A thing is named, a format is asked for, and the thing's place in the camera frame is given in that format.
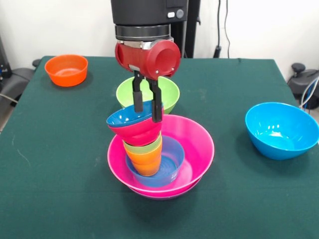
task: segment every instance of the small pink bowl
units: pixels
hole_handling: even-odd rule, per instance
[[[139,193],[151,193],[149,195],[151,197],[165,197],[167,194],[163,193],[172,191],[177,191],[177,194],[182,193],[207,172],[214,158],[213,139],[203,126],[191,119],[164,115],[161,133],[176,139],[185,152],[184,162],[177,178],[163,187],[147,187],[136,180],[126,166],[126,152],[120,137],[116,135],[108,149],[108,164],[114,176]]]
[[[162,122],[154,123],[152,118],[148,118],[142,122],[125,126],[110,127],[126,143],[133,146],[145,146],[154,142],[161,129]]]

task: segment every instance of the white wall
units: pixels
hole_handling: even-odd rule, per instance
[[[12,68],[44,55],[114,56],[110,0],[0,0],[0,35]]]
[[[201,0],[195,57],[212,57],[217,44],[218,0]],[[227,42],[221,8],[221,57]],[[229,0],[231,58],[272,58],[287,78],[290,65],[319,68],[318,0]],[[43,55],[113,56],[116,43],[110,0],[0,0],[0,35],[13,68]]]
[[[221,0],[221,57],[226,57],[226,0]],[[218,0],[201,0],[202,25],[196,34],[195,57],[211,57],[217,44]],[[285,79],[291,64],[319,69],[318,0],[229,0],[227,33],[231,58],[275,59]]]

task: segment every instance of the plastic bowl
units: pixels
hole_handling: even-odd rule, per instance
[[[133,86],[134,77],[128,78],[122,82],[116,90],[116,98],[122,107],[127,107],[133,104]],[[179,88],[169,78],[159,77],[159,87],[161,89],[161,99],[164,105],[164,113],[169,114],[179,99]],[[140,88],[143,94],[143,101],[153,99],[153,93],[150,91],[149,83],[142,80]]]
[[[79,55],[61,55],[48,60],[44,68],[54,84],[62,87],[76,86],[86,78],[88,60]]]
[[[162,139],[162,137],[161,137],[161,133],[160,133],[158,138],[154,142],[152,142],[148,145],[142,146],[142,147],[132,146],[132,145],[127,144],[124,141],[123,141],[123,144],[124,144],[124,148],[126,151],[128,150],[132,153],[147,153],[147,152],[153,151],[155,148],[157,148],[158,145],[160,144],[161,139]]]
[[[154,123],[152,118],[148,118],[142,122],[125,126],[109,128],[117,134],[123,141],[134,146],[145,146],[154,142],[161,129],[162,122]]]
[[[129,157],[126,157],[126,164],[129,170],[134,174],[135,178],[145,186],[162,187],[173,182],[184,161],[184,150],[178,141],[168,136],[163,136],[162,141],[160,167],[158,172],[150,177],[140,175]]]
[[[134,105],[125,107],[115,113],[111,114],[106,123],[111,127],[124,127],[142,122],[152,117],[152,102],[143,102],[143,111],[135,112]]]
[[[177,197],[187,193],[192,188],[194,188],[199,183],[200,180],[201,180],[201,178],[198,179],[197,181],[195,181],[193,184],[189,185],[188,187],[185,187],[185,188],[182,188],[179,190],[175,190],[175,191],[171,191],[171,192],[166,192],[166,193],[146,193],[146,192],[141,192],[141,191],[135,190],[135,189],[130,188],[130,187],[129,187],[129,189],[131,189],[133,192],[135,192],[143,197],[153,199],[153,200],[162,201],[162,200],[174,199],[174,198],[177,198]]]
[[[301,109],[276,102],[253,106],[246,113],[246,127],[256,148],[266,157],[284,160],[315,146],[319,126]]]
[[[136,171],[143,176],[152,176],[160,169],[161,150],[162,150],[162,138],[160,138],[159,145],[152,151],[136,154],[129,150],[126,153],[129,157],[129,161],[136,169]]]
[[[164,115],[161,133],[177,140],[185,153],[177,178],[163,187],[148,187],[135,179],[126,165],[126,152],[119,136],[116,135],[112,139],[108,149],[108,164],[114,176],[140,193],[151,193],[152,197],[174,191],[181,192],[191,186],[207,172],[214,157],[214,142],[211,136],[204,127],[193,120],[182,116]]]

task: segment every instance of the light blue bowl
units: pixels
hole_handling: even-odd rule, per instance
[[[131,105],[111,114],[106,123],[110,127],[124,127],[142,122],[150,117],[152,117],[152,101],[145,101],[142,112],[135,112],[134,105]]]
[[[148,187],[163,187],[173,182],[178,176],[179,169],[185,158],[184,149],[177,140],[164,135],[162,138],[160,167],[158,172],[150,177],[140,175],[126,155],[126,164],[129,170],[140,183]]]
[[[275,160],[297,157],[319,140],[315,119],[303,110],[283,103],[255,105],[246,113],[245,122],[256,148]]]

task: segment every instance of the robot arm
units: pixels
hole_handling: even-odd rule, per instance
[[[172,76],[180,64],[180,50],[170,35],[170,23],[187,20],[188,0],[111,0],[118,43],[116,59],[134,73],[136,112],[143,111],[140,83],[146,78],[153,92],[152,118],[162,120],[159,76]]]

